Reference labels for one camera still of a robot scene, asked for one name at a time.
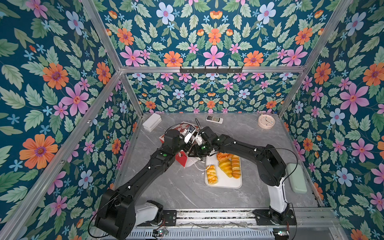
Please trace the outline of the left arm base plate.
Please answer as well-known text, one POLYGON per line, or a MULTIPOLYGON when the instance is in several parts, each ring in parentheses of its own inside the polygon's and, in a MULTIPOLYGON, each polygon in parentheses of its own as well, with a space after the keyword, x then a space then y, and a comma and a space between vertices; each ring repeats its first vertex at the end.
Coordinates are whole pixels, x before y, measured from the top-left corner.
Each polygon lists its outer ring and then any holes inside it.
POLYGON ((163 210, 161 218, 156 217, 154 220, 149 222, 144 222, 138 227, 174 227, 176 225, 178 212, 176 210, 163 210))

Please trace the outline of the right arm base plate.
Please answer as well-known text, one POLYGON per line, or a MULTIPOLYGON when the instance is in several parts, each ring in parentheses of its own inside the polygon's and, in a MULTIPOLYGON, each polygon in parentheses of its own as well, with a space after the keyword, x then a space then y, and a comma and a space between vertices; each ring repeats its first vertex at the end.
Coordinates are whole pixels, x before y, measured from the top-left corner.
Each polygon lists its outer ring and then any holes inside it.
POLYGON ((258 226, 295 226, 297 225, 297 219, 292 209, 287 208, 283 213, 278 213, 273 209, 260 209, 253 210, 258 226))

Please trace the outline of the reddish brown long loaf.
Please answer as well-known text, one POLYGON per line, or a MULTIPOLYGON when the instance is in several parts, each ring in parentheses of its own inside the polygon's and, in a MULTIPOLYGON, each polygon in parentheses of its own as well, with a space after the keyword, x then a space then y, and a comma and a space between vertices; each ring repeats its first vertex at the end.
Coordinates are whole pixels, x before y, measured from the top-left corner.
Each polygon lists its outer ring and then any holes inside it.
POLYGON ((228 154, 228 153, 217 153, 216 154, 217 160, 219 162, 225 161, 225 160, 230 160, 233 157, 233 154, 228 154))

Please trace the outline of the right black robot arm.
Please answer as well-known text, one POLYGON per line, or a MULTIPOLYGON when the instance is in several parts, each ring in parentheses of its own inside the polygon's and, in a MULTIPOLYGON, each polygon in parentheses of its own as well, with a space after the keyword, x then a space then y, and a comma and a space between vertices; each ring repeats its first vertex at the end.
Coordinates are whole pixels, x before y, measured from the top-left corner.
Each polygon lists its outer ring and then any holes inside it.
POLYGON ((228 135, 218 136, 209 127, 198 129, 196 138, 189 156, 205 157, 209 161, 206 170, 209 185, 219 182, 217 168, 227 178, 241 178, 241 159, 248 160, 257 166, 259 178, 268 186, 270 206, 269 215, 266 218, 276 225, 287 220, 290 210, 284 186, 287 165, 274 146, 253 146, 228 135))

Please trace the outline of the pale cream bread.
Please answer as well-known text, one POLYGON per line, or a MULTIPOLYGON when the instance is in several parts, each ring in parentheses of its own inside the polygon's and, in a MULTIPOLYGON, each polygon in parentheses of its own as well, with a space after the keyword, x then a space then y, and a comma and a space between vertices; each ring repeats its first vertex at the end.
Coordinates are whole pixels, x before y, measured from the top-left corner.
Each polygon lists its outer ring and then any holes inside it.
POLYGON ((233 177, 232 163, 230 159, 219 161, 219 168, 229 177, 233 177))

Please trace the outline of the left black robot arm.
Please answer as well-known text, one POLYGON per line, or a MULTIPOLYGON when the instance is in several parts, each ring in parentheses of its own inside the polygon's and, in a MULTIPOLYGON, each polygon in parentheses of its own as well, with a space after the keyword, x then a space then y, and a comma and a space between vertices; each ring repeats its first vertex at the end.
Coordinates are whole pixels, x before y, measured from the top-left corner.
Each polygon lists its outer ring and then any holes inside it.
POLYGON ((98 212, 93 216, 95 227, 118 240, 124 240, 134 227, 149 223, 158 225, 163 219, 163 205, 155 201, 136 206, 142 193, 174 162, 180 151, 193 144, 199 129, 189 126, 180 132, 170 128, 164 142, 150 157, 148 163, 128 182, 116 190, 107 190, 101 198, 98 212))

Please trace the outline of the red white paper bag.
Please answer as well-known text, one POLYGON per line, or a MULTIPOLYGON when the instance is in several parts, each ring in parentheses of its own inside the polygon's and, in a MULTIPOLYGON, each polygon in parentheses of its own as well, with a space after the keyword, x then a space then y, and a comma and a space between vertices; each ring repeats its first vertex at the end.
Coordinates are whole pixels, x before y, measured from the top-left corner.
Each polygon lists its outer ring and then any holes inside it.
POLYGON ((182 122, 169 127, 160 137, 162 142, 155 157, 168 169, 171 164, 178 162, 182 167, 188 168, 204 156, 199 154, 197 148, 203 144, 200 128, 188 122, 182 122))

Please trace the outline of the long twisted bread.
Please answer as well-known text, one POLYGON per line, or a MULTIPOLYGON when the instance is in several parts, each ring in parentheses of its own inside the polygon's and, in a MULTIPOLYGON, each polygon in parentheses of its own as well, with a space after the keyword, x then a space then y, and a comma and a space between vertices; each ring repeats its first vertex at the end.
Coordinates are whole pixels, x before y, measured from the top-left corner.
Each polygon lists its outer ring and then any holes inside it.
POLYGON ((240 157, 233 155, 231 158, 232 175, 233 178, 239 179, 241 177, 241 161, 240 157))

